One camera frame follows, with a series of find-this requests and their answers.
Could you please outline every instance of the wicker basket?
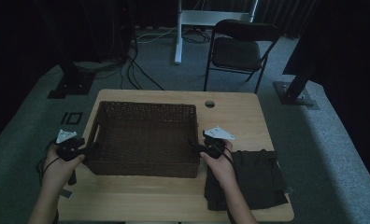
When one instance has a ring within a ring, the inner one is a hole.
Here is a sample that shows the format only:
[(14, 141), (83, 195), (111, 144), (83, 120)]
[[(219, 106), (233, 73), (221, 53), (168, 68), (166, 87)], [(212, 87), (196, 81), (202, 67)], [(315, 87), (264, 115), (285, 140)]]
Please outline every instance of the wicker basket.
[(101, 102), (84, 163), (96, 175), (197, 176), (195, 105)]

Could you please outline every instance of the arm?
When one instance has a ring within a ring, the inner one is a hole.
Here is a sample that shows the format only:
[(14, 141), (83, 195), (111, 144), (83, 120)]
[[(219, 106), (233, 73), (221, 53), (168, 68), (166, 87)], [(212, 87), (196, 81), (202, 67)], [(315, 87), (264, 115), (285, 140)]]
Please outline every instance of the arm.
[(60, 192), (68, 182), (74, 169), (83, 161), (84, 155), (80, 155), (72, 161), (64, 161), (58, 158), (56, 150), (58, 146), (50, 146), (48, 157), (45, 161), (45, 174), (42, 179), (41, 191), (34, 206), (34, 210), (28, 219), (28, 224), (49, 223), (56, 216)]
[[(225, 154), (231, 159), (231, 152), (233, 145), (225, 140), (226, 147)], [(226, 202), (228, 203), (229, 211), (231, 212), (235, 223), (250, 224), (258, 223), (254, 215), (249, 210), (249, 206), (240, 191), (237, 181), (235, 180), (235, 171), (230, 162), (223, 156), (216, 160), (209, 157), (206, 153), (201, 152), (200, 156), (211, 168), (214, 176), (220, 182), (220, 185), (225, 193)]]

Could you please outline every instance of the hand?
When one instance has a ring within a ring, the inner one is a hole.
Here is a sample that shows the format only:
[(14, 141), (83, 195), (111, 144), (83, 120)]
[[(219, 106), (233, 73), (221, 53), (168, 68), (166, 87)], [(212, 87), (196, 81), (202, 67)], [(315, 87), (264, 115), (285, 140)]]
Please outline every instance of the hand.
[(59, 146), (53, 144), (49, 148), (48, 157), (45, 160), (45, 173), (42, 180), (42, 191), (47, 191), (51, 195), (60, 194), (64, 185), (68, 182), (75, 168), (84, 160), (84, 155), (79, 155), (72, 161), (58, 159), (56, 150)]
[[(226, 146), (224, 153), (232, 160), (231, 152), (233, 145), (228, 140), (226, 139), (223, 140)], [(208, 156), (208, 154), (206, 154), (205, 152), (201, 152), (200, 156), (211, 168), (212, 172), (214, 173), (214, 176), (220, 182), (221, 187), (223, 189), (230, 188), (233, 184), (237, 184), (235, 180), (235, 170), (232, 164), (224, 156), (220, 156), (217, 159), (213, 159), (210, 156)]]

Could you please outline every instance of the folded black cloth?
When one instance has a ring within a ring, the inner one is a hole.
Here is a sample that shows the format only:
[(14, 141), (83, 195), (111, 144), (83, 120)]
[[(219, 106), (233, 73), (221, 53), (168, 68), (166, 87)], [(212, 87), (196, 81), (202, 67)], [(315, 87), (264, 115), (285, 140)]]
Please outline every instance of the folded black cloth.
[[(275, 151), (237, 151), (232, 153), (237, 183), (250, 209), (264, 209), (287, 203), (284, 190), (287, 183), (278, 167)], [(220, 183), (207, 168), (205, 197), (208, 209), (227, 210)]]

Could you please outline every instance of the table top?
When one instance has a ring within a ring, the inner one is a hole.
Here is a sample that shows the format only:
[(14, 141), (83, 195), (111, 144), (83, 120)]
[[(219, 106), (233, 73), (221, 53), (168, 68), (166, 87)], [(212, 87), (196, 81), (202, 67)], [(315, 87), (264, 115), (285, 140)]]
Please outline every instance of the table top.
[[(101, 90), (83, 134), (86, 141), (101, 101), (196, 105), (199, 141), (203, 130), (220, 126), (235, 136), (234, 151), (274, 150), (254, 93)], [(207, 107), (207, 101), (215, 106)], [(204, 162), (196, 178), (94, 175), (81, 164), (77, 181), (65, 187), (73, 195), (59, 201), (60, 220), (228, 221), (226, 212), (207, 209)], [(291, 203), (252, 213), (259, 221), (290, 221), (294, 216)]]

